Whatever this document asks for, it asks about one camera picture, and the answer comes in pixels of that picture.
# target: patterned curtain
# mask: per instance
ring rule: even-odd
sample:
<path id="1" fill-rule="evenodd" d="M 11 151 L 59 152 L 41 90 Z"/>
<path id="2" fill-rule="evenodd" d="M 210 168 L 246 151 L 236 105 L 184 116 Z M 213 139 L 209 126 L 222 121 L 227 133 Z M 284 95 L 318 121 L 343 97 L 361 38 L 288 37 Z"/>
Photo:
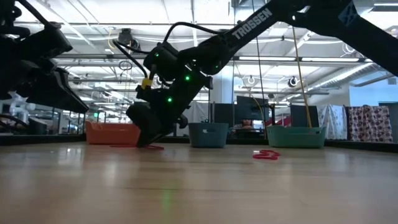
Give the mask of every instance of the patterned curtain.
<path id="1" fill-rule="evenodd" d="M 319 127 L 326 127 L 326 139 L 347 140 L 347 115 L 344 106 L 317 106 Z"/>
<path id="2" fill-rule="evenodd" d="M 352 141 L 392 143 L 390 114 L 386 106 L 349 108 Z"/>

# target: gray basket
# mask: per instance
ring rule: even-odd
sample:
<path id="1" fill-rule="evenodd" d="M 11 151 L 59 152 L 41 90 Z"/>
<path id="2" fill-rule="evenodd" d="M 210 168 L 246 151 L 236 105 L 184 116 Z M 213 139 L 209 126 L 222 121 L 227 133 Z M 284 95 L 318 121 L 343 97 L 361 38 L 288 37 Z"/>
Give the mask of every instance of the gray basket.
<path id="1" fill-rule="evenodd" d="M 189 139 L 192 147 L 224 147 L 228 135 L 227 123 L 190 123 Z"/>

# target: white curtain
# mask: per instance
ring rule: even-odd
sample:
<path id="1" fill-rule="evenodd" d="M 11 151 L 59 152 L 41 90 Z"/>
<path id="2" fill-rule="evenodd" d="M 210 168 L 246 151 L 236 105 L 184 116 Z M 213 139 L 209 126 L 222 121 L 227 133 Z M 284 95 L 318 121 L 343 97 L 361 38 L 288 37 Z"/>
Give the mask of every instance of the white curtain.
<path id="1" fill-rule="evenodd" d="M 326 139 L 347 140 L 347 116 L 344 106 L 317 106 L 319 127 L 326 127 Z"/>
<path id="2" fill-rule="evenodd" d="M 187 109 L 182 113 L 188 118 L 189 123 L 200 123 L 206 119 L 209 119 L 208 103 L 199 103 L 197 101 L 193 101 L 190 103 L 190 106 L 190 109 Z M 189 135 L 188 126 L 184 129 L 180 129 L 177 125 L 177 136 L 183 136 L 184 134 Z"/>

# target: red string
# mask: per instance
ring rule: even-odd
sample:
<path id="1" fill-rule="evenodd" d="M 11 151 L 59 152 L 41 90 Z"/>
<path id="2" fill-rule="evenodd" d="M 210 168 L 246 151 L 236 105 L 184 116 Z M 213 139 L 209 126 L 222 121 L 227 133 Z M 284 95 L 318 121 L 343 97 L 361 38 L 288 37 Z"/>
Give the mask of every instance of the red string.
<path id="1" fill-rule="evenodd" d="M 280 153 L 273 150 L 260 150 L 259 154 L 253 155 L 253 159 L 278 160 L 279 156 Z"/>

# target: yellow tag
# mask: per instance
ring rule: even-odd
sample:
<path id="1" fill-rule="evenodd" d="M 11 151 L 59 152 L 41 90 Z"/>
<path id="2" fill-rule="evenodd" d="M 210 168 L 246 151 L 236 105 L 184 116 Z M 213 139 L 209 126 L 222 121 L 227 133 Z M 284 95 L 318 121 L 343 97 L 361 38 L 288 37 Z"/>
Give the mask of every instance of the yellow tag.
<path id="1" fill-rule="evenodd" d="M 152 86 L 152 80 L 145 78 L 142 80 L 142 88 L 145 89 L 147 86 L 149 86 L 149 87 Z"/>

